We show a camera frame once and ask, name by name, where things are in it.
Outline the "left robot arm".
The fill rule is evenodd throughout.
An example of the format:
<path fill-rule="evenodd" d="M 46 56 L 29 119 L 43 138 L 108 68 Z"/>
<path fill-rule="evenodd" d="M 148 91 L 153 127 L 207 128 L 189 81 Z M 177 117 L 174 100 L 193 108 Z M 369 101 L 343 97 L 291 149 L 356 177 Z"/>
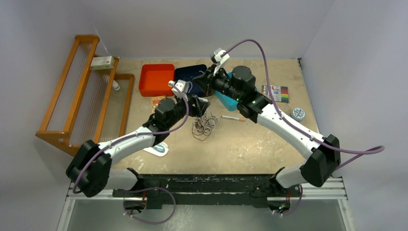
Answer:
<path fill-rule="evenodd" d="M 144 148 L 163 142 L 181 128 L 188 117 L 201 117 L 210 102 L 197 96 L 164 98 L 149 119 L 135 131 L 111 141 L 84 142 L 69 164 L 66 175 L 73 182 L 72 192 L 93 197 L 108 183 L 112 165 Z"/>

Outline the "orange notebook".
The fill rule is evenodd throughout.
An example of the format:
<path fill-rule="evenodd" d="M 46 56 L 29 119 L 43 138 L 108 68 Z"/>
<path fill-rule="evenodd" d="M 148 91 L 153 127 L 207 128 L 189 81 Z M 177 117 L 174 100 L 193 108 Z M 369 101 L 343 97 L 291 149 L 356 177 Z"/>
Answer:
<path fill-rule="evenodd" d="M 157 96 L 157 97 L 153 97 L 151 98 L 151 105 L 152 105 L 152 112 L 155 112 L 156 107 L 158 106 L 159 102 L 162 99 L 167 98 L 166 96 Z"/>

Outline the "scissors blister pack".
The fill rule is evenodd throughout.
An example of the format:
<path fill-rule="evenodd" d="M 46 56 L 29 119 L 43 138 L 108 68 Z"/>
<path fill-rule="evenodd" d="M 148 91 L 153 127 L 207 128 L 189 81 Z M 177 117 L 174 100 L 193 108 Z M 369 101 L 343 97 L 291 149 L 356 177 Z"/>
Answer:
<path fill-rule="evenodd" d="M 157 157 L 164 157 L 169 152 L 169 147 L 165 142 L 161 142 L 153 147 L 144 148 L 143 151 Z"/>

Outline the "aluminium frame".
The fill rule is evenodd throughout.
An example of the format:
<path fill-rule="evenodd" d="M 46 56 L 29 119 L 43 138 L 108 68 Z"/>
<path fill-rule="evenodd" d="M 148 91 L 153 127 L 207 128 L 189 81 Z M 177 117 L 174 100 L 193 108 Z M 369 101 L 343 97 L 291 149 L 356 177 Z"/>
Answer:
<path fill-rule="evenodd" d="M 67 194 L 60 231 L 353 231 L 355 226 L 341 178 L 322 187 L 303 185 L 295 209 L 275 215 L 268 208 L 245 205 L 165 205 L 143 211 L 137 219 L 124 213 L 123 198 L 111 190 L 95 197 Z"/>

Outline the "dark blue tray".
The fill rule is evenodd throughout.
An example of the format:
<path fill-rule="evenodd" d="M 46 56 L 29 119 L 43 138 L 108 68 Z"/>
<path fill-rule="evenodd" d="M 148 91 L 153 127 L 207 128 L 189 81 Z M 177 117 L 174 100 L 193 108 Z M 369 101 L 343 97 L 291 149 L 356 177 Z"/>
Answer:
<path fill-rule="evenodd" d="M 192 65 L 175 69 L 174 81 L 183 80 L 189 83 L 187 95 L 197 95 L 198 97 L 206 97 L 206 93 L 195 83 L 193 79 L 206 72 L 205 64 Z"/>

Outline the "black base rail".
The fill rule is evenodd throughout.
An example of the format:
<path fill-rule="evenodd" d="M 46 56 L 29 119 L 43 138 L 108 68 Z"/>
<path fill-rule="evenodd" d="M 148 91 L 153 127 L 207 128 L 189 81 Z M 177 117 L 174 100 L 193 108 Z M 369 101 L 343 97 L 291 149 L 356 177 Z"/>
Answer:
<path fill-rule="evenodd" d="M 303 178 L 283 179 L 283 168 L 272 174 L 140 174 L 129 190 L 117 188 L 114 197 L 142 197 L 147 209 L 163 205 L 247 205 L 286 210 L 289 196 L 299 196 Z"/>

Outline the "marker pen pack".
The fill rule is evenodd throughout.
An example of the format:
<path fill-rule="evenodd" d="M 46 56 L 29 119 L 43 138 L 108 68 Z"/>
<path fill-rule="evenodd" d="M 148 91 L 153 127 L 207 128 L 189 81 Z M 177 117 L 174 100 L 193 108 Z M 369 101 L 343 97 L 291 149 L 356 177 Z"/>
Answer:
<path fill-rule="evenodd" d="M 269 90 L 268 90 L 268 85 L 263 85 L 262 93 L 268 98 L 271 98 L 271 96 L 269 95 L 269 92 L 272 93 L 273 99 L 276 102 L 281 102 L 281 103 L 289 102 L 289 93 L 288 93 L 287 87 L 270 85 Z"/>

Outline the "orange tray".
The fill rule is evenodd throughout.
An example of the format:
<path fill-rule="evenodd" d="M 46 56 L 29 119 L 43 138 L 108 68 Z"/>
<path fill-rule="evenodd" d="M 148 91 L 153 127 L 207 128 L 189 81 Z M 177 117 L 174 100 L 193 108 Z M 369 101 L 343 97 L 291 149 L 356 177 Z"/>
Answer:
<path fill-rule="evenodd" d="M 174 80 L 173 64 L 144 64 L 141 68 L 139 92 L 142 97 L 173 96 L 169 81 Z"/>

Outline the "white red marker pen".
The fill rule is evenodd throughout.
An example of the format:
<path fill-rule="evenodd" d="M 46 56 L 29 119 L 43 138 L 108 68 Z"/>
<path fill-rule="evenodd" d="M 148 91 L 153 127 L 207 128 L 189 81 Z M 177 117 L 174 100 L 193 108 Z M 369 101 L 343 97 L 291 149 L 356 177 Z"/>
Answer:
<path fill-rule="evenodd" d="M 221 118 L 223 118 L 223 119 L 228 119 L 228 120 L 241 121 L 241 122 L 245 122 L 245 121 L 246 121 L 245 118 L 232 117 L 232 116 L 227 116 L 227 115 L 222 115 Z"/>

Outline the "wooden rack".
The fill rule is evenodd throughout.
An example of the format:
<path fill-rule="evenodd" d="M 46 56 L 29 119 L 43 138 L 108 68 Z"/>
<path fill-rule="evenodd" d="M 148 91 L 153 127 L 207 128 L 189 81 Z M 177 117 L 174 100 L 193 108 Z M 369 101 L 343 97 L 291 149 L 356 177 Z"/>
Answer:
<path fill-rule="evenodd" d="M 112 69 L 90 70 L 100 39 L 76 35 L 36 136 L 75 156 L 80 145 L 116 139 L 125 134 L 134 75 Z M 112 88 L 116 81 L 120 90 Z"/>

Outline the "blue white round tin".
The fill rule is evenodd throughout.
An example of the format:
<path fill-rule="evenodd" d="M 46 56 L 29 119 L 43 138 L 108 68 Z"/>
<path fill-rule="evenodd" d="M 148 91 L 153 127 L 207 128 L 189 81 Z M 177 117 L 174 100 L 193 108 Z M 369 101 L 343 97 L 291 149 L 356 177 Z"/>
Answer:
<path fill-rule="evenodd" d="M 290 114 L 291 118 L 295 121 L 302 121 L 306 117 L 306 113 L 302 108 L 294 108 Z"/>

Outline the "small white red box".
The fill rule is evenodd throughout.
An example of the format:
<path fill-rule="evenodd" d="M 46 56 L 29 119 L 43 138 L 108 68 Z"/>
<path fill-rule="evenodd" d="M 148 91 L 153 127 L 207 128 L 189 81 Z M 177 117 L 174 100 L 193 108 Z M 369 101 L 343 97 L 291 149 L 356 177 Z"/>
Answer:
<path fill-rule="evenodd" d="M 94 57 L 90 64 L 90 70 L 112 69 L 114 64 L 115 58 L 113 56 Z"/>

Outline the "light blue tray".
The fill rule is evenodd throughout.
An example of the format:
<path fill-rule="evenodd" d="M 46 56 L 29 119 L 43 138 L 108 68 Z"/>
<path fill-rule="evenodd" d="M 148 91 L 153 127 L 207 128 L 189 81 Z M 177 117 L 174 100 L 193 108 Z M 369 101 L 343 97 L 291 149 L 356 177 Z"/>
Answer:
<path fill-rule="evenodd" d="M 218 91 L 214 93 L 228 111 L 235 111 L 241 98 L 256 90 L 256 78 L 251 70 L 248 72 L 233 71 L 228 75 L 230 76 L 228 95 L 223 95 Z"/>

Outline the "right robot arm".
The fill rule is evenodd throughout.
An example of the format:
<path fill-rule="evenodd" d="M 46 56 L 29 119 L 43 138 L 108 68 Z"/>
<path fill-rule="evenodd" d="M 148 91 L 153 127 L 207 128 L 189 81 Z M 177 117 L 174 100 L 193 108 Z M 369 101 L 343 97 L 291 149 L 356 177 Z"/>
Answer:
<path fill-rule="evenodd" d="M 232 75 L 221 68 L 214 73 L 210 67 L 193 79 L 203 91 L 218 91 L 235 101 L 240 114 L 266 127 L 294 147 L 306 160 L 279 170 L 270 183 L 271 192 L 281 196 L 294 185 L 309 183 L 321 187 L 341 163 L 340 142 L 334 135 L 324 137 L 277 108 L 270 98 L 255 88 L 256 78 L 247 66 L 233 68 Z"/>

